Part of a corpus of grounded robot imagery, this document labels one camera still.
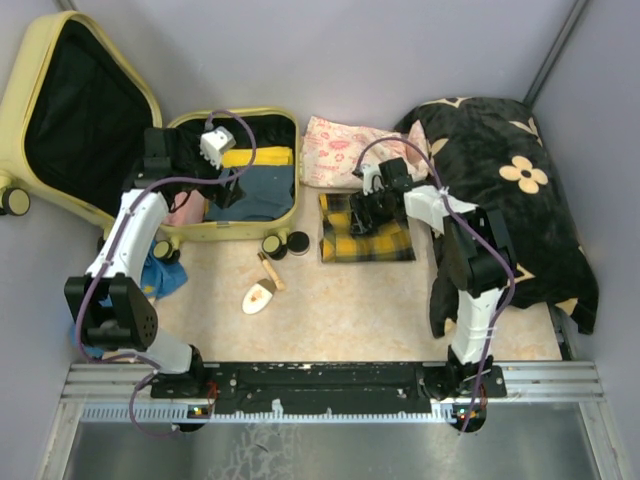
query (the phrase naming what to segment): plaid cloth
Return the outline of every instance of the plaid cloth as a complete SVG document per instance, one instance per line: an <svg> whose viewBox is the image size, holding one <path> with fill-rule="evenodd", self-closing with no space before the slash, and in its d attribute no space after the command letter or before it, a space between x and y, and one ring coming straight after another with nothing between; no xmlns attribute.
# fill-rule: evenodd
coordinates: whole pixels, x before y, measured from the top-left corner
<svg viewBox="0 0 640 480"><path fill-rule="evenodd" d="M320 241L325 263L394 262L416 259L409 226L391 221L376 235L354 237L349 233L349 194L323 193L319 196L324 235Z"/></svg>

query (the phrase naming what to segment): gray floor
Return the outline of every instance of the gray floor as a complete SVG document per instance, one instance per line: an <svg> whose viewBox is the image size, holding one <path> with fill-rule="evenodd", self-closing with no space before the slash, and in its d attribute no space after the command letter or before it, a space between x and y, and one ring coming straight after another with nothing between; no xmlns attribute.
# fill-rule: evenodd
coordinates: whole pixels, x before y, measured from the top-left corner
<svg viewBox="0 0 640 480"><path fill-rule="evenodd" d="M65 479L597 479L574 405L496 405L477 434L431 425L208 425L179 438L81 424Z"/></svg>

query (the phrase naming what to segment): brush handle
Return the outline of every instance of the brush handle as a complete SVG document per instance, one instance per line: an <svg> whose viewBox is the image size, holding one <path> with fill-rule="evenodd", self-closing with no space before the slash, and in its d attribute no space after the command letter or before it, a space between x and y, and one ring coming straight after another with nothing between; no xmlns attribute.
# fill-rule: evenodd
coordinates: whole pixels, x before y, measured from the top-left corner
<svg viewBox="0 0 640 480"><path fill-rule="evenodd" d="M274 268L271 265L271 263L269 262L269 260L267 260L266 258L263 258L262 259L262 266L264 267L264 269L267 271L267 273L271 277L271 280L273 280L273 283L276 284L276 288L278 290L282 291L282 290L285 290L287 288L286 285L284 284L284 282L280 279L280 276L274 270Z"/></svg>

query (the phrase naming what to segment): wooden handle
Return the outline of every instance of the wooden handle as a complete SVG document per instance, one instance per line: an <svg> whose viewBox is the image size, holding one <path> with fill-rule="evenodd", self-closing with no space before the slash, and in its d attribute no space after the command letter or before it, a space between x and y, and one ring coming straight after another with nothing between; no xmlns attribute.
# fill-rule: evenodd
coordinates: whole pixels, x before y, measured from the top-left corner
<svg viewBox="0 0 640 480"><path fill-rule="evenodd" d="M260 257L260 260L262 260L262 266L271 277L271 280L273 280L273 283L276 284L276 288L280 291L285 290L287 286L280 279L280 276L276 273L269 260L267 260L267 257L265 257L264 254L258 254L258 256Z"/></svg>

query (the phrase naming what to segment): blue cloth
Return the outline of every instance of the blue cloth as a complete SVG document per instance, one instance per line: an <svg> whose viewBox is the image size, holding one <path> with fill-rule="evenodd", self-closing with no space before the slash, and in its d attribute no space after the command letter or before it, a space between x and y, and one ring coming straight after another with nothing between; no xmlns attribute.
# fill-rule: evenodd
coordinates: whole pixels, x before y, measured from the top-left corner
<svg viewBox="0 0 640 480"><path fill-rule="evenodd" d="M175 292L178 288L184 285L187 280L187 272L180 263L176 262L173 265L165 265L156 257L153 256L153 247L155 247L155 240L151 244L147 258L144 260L144 266L142 267L142 278L140 279L140 289L147 298L163 298L171 293ZM111 306L111 299L106 298L100 302L103 307ZM77 346L75 337L76 325L73 323L69 334L71 335L71 343L73 346ZM102 357L104 351L100 348L89 347L85 345L85 350L92 357Z"/></svg>
<svg viewBox="0 0 640 480"><path fill-rule="evenodd" d="M225 170L220 178L229 176ZM293 208L293 165L254 165L238 178L244 197L227 208L209 205L205 220L209 222L268 222L282 217Z"/></svg>

